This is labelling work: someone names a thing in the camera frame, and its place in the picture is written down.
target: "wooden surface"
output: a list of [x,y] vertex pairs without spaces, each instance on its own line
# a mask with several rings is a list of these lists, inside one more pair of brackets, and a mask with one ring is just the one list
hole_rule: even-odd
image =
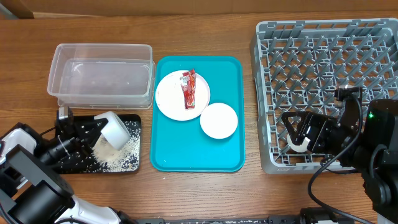
[[[157,63],[167,55],[231,55],[244,73],[246,163],[233,174],[159,172],[150,164],[152,110],[142,118],[141,167],[136,174],[64,175],[77,196],[134,218],[238,218],[298,214],[316,206],[307,195],[311,175],[268,175],[260,166],[257,103],[249,41],[256,24],[271,20],[398,17],[398,11],[313,12],[220,16],[99,17],[0,21],[0,133],[18,121],[38,132],[53,126],[57,100],[47,93],[50,64],[61,43],[149,44]],[[98,110],[74,110],[76,115]],[[376,221],[359,175],[321,175],[321,200]]]

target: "red snack packet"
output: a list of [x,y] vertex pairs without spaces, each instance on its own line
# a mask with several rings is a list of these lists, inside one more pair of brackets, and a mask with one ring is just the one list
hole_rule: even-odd
[[185,98],[185,109],[195,108],[196,77],[195,70],[192,69],[189,72],[183,73],[180,78],[181,88]]

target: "transparent plastic bin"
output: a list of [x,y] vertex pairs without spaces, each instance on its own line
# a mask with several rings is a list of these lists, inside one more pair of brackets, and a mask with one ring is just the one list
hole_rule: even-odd
[[60,44],[47,91],[59,106],[149,109],[154,95],[152,47],[144,44]]

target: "wire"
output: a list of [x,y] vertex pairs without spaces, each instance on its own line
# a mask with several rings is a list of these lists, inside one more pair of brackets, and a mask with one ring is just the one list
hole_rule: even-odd
[[[325,163],[326,161],[330,160],[330,159],[332,159],[332,157],[323,158],[323,159],[320,161],[321,166],[324,166],[324,163]],[[329,171],[329,172],[331,172],[331,173],[334,173],[334,174],[339,174],[339,175],[356,174],[356,173],[359,172],[357,169],[335,171],[335,170],[330,170],[330,169],[327,169],[327,168],[326,168],[325,170],[327,170],[327,171]]]
[[46,130],[45,132],[43,132],[42,134],[40,134],[41,136],[43,136],[43,135],[45,135],[45,134],[47,134],[47,133],[49,133],[50,131],[52,131],[52,130],[54,130],[55,129],[55,127],[52,127],[52,128],[50,128],[50,129],[48,129],[48,130]]
[[343,212],[341,210],[338,210],[337,208],[333,208],[330,205],[327,205],[325,203],[323,203],[322,201],[320,201],[319,199],[316,198],[316,196],[314,196],[314,194],[312,193],[311,190],[311,186],[314,183],[315,179],[322,173],[322,171],[324,171],[328,166],[330,166],[330,164],[332,162],[334,162],[335,160],[337,160],[338,158],[340,158],[344,153],[346,153],[351,146],[353,146],[353,144],[358,140],[359,138],[359,134],[361,134],[361,130],[362,130],[362,120],[363,120],[363,116],[362,116],[362,108],[361,108],[361,103],[359,102],[358,98],[353,96],[351,94],[351,97],[355,100],[356,104],[358,105],[358,111],[359,111],[359,127],[358,127],[358,132],[356,133],[354,139],[335,157],[333,157],[332,159],[329,160],[329,162],[327,162],[323,167],[319,168],[314,175],[311,177],[310,182],[308,183],[308,194],[310,196],[310,198],[316,202],[317,204],[319,204],[320,206],[322,206],[324,209],[330,210],[331,212],[337,213],[339,215],[348,217],[350,219],[353,219],[354,221],[357,222],[361,222],[361,223],[365,223],[365,224],[373,224],[372,222],[369,222],[367,220],[364,220],[362,218],[356,217],[354,215],[351,215],[349,213]]
[[372,153],[371,156],[371,162],[369,163],[369,174],[372,178],[374,178],[374,170],[373,170],[373,164],[374,164],[374,159],[376,158],[376,155],[381,151],[387,149],[387,146],[380,144],[378,145],[375,150]]
[[65,218],[63,220],[59,220],[58,222],[54,223],[54,224],[61,224],[61,223],[77,223],[77,224],[88,224],[87,222],[83,222],[80,220],[76,220],[74,218]]
[[10,217],[8,217],[6,211],[4,210],[4,208],[2,207],[1,203],[0,203],[0,211],[1,211],[1,216],[5,219],[5,221],[8,224],[14,224],[14,222],[10,219]]

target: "gray dish rack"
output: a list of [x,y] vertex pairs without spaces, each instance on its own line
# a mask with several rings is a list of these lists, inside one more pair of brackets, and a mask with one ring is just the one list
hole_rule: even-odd
[[[291,150],[280,117],[283,112],[310,110],[338,116],[333,90],[345,84],[364,88],[364,116],[371,100],[398,99],[397,31],[397,19],[258,23],[250,49],[265,172],[311,174],[328,156]],[[350,168],[334,162],[330,169]]]

